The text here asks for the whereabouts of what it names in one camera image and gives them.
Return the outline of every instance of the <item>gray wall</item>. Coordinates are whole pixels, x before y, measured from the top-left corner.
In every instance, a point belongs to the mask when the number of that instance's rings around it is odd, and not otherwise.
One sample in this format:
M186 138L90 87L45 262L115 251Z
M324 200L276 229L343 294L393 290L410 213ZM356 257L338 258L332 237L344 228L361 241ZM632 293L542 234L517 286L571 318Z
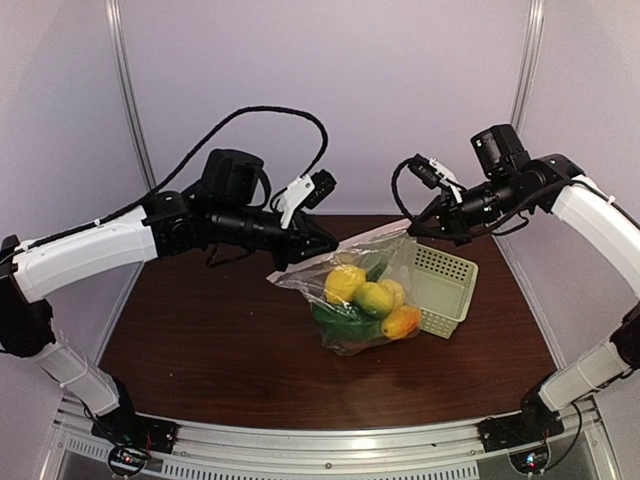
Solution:
M468 139L509 119L526 0L136 0L122 2L151 162L162 178L224 115L251 104L307 109L327 126L339 187L318 211L397 213L389 178L417 151L477 181ZM234 120L211 143L266 161L275 189L315 154L295 118ZM178 177L197 178L206 152ZM410 205L432 196L419 182Z
M547 2L522 134L532 155L565 154L635 218L640 218L639 18L640 3L632 0ZM508 243L566 362L607 336L637 303L595 249L554 218L538 214ZM624 478L638 478L640 377L596 397Z
M46 235L139 196L104 1L2 2L0 37L0 235ZM51 297L56 322L94 358L132 271ZM0 358L2 478L35 478L59 399L36 367Z

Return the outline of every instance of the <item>clear plastic bag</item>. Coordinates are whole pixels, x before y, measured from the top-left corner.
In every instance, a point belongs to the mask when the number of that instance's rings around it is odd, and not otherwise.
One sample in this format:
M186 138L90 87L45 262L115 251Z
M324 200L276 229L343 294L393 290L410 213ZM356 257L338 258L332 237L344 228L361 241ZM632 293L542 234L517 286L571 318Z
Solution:
M406 228L400 221L352 237L335 252L293 265L269 280L304 295L322 346L338 355L414 337L421 311L412 306L409 266L415 241Z

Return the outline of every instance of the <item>green plastic basket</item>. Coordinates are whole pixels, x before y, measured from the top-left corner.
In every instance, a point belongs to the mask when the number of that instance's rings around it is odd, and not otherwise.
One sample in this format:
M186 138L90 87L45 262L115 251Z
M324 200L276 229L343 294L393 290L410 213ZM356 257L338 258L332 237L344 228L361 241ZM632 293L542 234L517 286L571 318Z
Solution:
M411 288L413 304L422 310L420 328L442 338L467 317L478 277L478 265L423 245L414 245Z

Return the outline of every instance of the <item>green vegetable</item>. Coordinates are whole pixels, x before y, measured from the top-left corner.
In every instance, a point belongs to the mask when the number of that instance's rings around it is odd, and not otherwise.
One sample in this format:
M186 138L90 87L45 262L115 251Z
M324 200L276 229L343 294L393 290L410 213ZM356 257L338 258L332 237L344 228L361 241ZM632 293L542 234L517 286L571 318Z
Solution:
M378 262L378 264L375 267L373 267L371 270L367 272L367 282L377 282L378 280L380 280L380 277L382 276L382 274L386 269L387 269L386 260L382 260L381 262Z
M328 340L369 342L381 338L380 320L355 304L312 303L311 314Z

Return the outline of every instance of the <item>yellow fruit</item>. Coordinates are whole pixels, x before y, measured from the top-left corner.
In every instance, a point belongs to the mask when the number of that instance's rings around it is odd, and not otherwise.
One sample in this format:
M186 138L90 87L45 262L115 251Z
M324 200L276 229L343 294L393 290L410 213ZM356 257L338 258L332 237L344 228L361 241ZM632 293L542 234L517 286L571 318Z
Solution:
M390 340L400 340L420 326L420 309L410 305L397 308L382 322L382 334Z
M348 303L353 300L356 289L367 281L366 272L355 265L340 265L331 270L324 284L327 302Z
M393 310L393 296L373 282L360 285L353 295L353 301L376 318L385 318Z
M390 278L378 280L378 285L384 288L393 297L393 308L400 308L404 305L405 293L402 285Z

